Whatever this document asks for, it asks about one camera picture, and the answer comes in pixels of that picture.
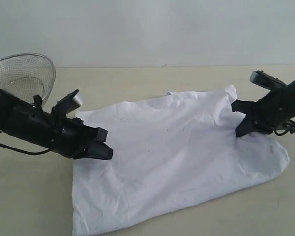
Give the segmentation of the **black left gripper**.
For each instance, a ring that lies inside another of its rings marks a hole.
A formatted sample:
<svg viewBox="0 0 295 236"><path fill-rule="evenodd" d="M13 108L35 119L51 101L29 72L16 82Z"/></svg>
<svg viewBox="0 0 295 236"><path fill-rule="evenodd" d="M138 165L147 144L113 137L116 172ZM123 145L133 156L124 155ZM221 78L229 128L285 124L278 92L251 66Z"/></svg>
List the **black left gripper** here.
<svg viewBox="0 0 295 236"><path fill-rule="evenodd" d="M111 160L113 150L105 144L108 131L85 126L78 118L48 115L39 130L39 145L69 159Z"/></svg>

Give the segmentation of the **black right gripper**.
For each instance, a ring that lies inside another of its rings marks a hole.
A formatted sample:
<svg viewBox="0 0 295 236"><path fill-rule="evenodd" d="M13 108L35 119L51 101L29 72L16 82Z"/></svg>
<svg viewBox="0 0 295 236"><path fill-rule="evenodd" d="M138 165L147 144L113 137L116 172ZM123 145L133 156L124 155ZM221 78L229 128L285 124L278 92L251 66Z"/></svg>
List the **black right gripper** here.
<svg viewBox="0 0 295 236"><path fill-rule="evenodd" d="M286 134L293 129L290 123L293 118L293 93L289 90L270 91L257 102L235 100L231 108L233 112L246 114L235 129L237 137L252 132Z"/></svg>

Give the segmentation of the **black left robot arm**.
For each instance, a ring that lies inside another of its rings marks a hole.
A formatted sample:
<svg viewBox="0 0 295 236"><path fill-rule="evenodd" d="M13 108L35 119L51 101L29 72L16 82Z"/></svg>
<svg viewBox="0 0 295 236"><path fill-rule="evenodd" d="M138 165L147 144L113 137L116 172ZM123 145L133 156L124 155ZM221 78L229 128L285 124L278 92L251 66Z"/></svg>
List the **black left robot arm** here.
<svg viewBox="0 0 295 236"><path fill-rule="evenodd" d="M106 145L107 130L84 125L67 114L82 101L75 90L56 103L50 113L43 111L43 99L33 97L32 104L0 89L0 132L45 147L69 159L110 160L113 150Z"/></svg>

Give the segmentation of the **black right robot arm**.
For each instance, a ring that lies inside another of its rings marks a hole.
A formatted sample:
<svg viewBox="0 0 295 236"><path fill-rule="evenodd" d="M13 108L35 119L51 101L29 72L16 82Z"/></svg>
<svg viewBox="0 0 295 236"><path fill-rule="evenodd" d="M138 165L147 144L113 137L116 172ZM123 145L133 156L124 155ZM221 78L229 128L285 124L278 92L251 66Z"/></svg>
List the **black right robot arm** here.
<svg viewBox="0 0 295 236"><path fill-rule="evenodd" d="M252 132L275 133L283 136L295 133L295 80L288 85L263 71L253 71L250 81L269 93L258 101L236 100L231 104L233 112L245 114L236 128L236 136Z"/></svg>

